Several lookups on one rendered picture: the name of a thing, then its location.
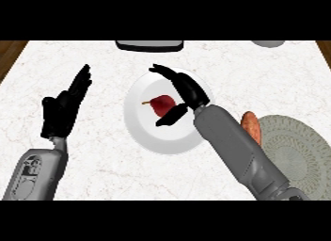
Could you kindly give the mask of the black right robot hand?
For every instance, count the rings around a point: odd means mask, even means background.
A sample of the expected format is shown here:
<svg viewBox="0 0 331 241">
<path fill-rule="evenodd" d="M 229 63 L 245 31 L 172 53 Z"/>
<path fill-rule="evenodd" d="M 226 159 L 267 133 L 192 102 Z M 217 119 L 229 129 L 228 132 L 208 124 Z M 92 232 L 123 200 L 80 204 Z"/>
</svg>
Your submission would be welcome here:
<svg viewBox="0 0 331 241">
<path fill-rule="evenodd" d="M 161 74 L 172 81 L 180 99 L 183 100 L 155 122 L 155 126 L 172 126 L 186 114 L 188 109 L 197 111 L 201 107 L 207 106 L 210 99 L 198 82 L 186 73 L 176 72 L 158 64 L 154 64 L 149 71 Z"/>
</svg>

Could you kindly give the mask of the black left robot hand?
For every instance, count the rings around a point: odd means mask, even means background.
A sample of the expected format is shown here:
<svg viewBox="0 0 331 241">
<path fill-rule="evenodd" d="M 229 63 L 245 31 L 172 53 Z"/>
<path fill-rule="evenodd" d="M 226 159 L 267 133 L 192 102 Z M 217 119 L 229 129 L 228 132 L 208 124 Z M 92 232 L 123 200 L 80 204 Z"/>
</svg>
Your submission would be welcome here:
<svg viewBox="0 0 331 241">
<path fill-rule="evenodd" d="M 64 90 L 56 98 L 45 97 L 42 100 L 43 125 L 40 136 L 43 138 L 68 137 L 71 133 L 80 105 L 92 84 L 89 70 L 89 65 L 85 65 L 68 90 Z"/>
</svg>

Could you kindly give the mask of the red pear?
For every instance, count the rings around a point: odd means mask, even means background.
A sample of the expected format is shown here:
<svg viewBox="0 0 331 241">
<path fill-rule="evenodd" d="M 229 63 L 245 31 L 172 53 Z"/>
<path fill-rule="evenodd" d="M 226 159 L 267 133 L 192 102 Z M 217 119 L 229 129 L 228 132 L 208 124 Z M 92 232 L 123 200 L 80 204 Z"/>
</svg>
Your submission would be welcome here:
<svg viewBox="0 0 331 241">
<path fill-rule="evenodd" d="M 176 101 L 172 96 L 160 95 L 149 101 L 144 102 L 144 104 L 148 104 L 154 109 L 155 115 L 158 117 L 163 117 L 170 111 L 170 109 L 176 106 Z"/>
</svg>

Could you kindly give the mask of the white round plate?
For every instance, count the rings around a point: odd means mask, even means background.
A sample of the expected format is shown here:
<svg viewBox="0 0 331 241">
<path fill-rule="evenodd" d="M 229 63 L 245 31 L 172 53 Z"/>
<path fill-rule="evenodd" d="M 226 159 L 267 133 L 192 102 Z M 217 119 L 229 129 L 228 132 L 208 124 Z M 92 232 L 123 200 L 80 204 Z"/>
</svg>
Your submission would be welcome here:
<svg viewBox="0 0 331 241">
<path fill-rule="evenodd" d="M 172 81 L 158 73 L 148 72 L 135 81 L 124 101 L 126 126 L 135 141 L 154 153 L 179 154 L 191 151 L 203 143 L 194 125 L 194 110 L 172 125 L 157 126 L 160 120 L 148 101 L 169 95 L 176 104 L 183 102 Z"/>
</svg>

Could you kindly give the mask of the grey-green round woven placemat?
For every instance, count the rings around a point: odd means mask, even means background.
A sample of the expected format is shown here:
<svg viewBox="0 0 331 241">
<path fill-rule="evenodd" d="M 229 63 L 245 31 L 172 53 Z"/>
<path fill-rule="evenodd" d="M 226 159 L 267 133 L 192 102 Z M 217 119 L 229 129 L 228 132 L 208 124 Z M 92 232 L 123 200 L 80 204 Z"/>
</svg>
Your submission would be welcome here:
<svg viewBox="0 0 331 241">
<path fill-rule="evenodd" d="M 260 120 L 262 148 L 313 201 L 331 201 L 331 147 L 315 129 L 300 120 L 269 115 Z"/>
</svg>

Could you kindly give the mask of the orange sweet potato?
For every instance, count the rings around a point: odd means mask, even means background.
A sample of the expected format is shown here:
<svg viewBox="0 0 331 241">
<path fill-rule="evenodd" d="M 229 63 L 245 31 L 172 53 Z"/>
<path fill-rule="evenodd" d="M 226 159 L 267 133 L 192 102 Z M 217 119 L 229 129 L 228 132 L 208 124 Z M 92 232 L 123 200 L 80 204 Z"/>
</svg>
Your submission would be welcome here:
<svg viewBox="0 0 331 241">
<path fill-rule="evenodd" d="M 247 130 L 257 144 L 262 144 L 262 128 L 259 119 L 251 111 L 248 111 L 241 119 L 241 126 Z"/>
</svg>

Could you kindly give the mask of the grey round object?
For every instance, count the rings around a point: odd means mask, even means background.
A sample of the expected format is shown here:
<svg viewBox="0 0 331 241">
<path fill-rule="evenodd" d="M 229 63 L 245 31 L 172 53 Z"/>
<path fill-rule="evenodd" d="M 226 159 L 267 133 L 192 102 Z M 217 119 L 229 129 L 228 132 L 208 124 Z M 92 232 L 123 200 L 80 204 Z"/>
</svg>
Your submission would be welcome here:
<svg viewBox="0 0 331 241">
<path fill-rule="evenodd" d="M 253 40 L 251 41 L 256 45 L 266 47 L 266 48 L 275 48 L 284 44 L 284 40 Z"/>
</svg>

